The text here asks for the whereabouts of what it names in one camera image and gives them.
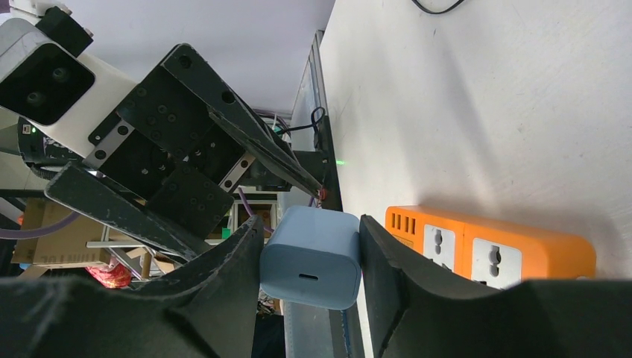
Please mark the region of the light blue charger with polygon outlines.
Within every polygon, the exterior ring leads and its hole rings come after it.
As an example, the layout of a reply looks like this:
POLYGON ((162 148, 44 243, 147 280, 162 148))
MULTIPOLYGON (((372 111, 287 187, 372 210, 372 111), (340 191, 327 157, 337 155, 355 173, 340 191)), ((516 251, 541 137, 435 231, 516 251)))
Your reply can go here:
POLYGON ((346 310, 361 281, 358 217, 307 206, 287 209, 260 257, 260 286, 282 301, 346 310))

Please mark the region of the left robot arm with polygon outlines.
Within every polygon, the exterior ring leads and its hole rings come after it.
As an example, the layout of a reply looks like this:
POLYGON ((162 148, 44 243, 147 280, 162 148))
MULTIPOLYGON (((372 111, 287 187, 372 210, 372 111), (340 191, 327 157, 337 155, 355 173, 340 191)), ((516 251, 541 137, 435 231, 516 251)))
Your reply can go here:
POLYGON ((19 117, 19 154, 47 172, 49 198, 184 260, 207 250, 257 171, 322 187, 186 43, 140 82, 51 41, 15 43, 1 53, 1 107, 19 117))

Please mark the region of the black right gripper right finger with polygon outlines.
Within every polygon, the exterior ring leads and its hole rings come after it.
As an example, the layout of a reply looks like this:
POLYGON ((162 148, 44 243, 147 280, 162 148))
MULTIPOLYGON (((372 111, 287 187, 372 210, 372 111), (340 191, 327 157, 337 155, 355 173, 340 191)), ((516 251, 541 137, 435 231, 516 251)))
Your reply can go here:
POLYGON ((498 290, 359 225, 376 357, 629 357, 631 282, 527 280, 498 290))

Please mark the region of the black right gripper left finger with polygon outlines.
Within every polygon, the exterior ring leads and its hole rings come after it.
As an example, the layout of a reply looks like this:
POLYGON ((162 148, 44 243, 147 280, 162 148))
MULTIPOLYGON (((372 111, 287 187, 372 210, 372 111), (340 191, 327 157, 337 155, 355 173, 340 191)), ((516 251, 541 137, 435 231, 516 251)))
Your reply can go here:
POLYGON ((136 290, 81 277, 1 281, 3 357, 249 357, 263 224, 136 290))

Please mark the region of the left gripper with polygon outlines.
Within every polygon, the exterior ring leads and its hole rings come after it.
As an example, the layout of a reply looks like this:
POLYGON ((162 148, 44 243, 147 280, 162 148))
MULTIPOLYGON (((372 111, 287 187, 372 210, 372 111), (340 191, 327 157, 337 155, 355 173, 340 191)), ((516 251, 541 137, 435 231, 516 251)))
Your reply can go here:
POLYGON ((71 163, 45 196, 187 261, 198 256, 196 236, 210 235, 231 209, 254 158, 305 193, 322 188, 187 43, 173 47, 89 141, 95 147, 85 164, 144 199, 147 209, 71 163))

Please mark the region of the black charger with cable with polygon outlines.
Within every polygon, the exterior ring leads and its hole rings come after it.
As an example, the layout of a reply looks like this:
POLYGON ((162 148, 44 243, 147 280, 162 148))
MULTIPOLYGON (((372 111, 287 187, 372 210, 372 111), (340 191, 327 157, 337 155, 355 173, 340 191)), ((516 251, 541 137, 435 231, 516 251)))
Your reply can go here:
POLYGON ((460 7, 465 0, 457 1, 421 1, 411 0, 411 3, 423 13, 430 16, 441 16, 460 7))

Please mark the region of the orange power strip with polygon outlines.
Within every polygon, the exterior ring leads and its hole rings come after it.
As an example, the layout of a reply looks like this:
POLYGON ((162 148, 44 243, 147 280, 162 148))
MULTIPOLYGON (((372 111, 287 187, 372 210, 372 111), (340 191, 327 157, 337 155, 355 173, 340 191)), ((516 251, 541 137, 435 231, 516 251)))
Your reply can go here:
POLYGON ((385 227, 435 264, 495 289, 596 275, 594 247, 569 233, 423 206, 388 207, 385 227))

